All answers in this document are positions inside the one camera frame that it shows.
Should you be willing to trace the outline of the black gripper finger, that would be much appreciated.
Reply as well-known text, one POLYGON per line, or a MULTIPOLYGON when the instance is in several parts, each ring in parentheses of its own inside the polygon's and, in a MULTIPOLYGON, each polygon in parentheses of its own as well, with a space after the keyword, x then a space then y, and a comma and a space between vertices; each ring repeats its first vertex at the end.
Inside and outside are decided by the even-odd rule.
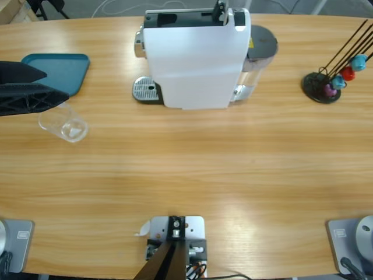
POLYGON ((68 99, 67 93, 39 83, 1 85, 1 116, 41 113, 68 99))
POLYGON ((1 84, 32 83, 46 78, 47 74, 22 62, 1 61, 1 84))

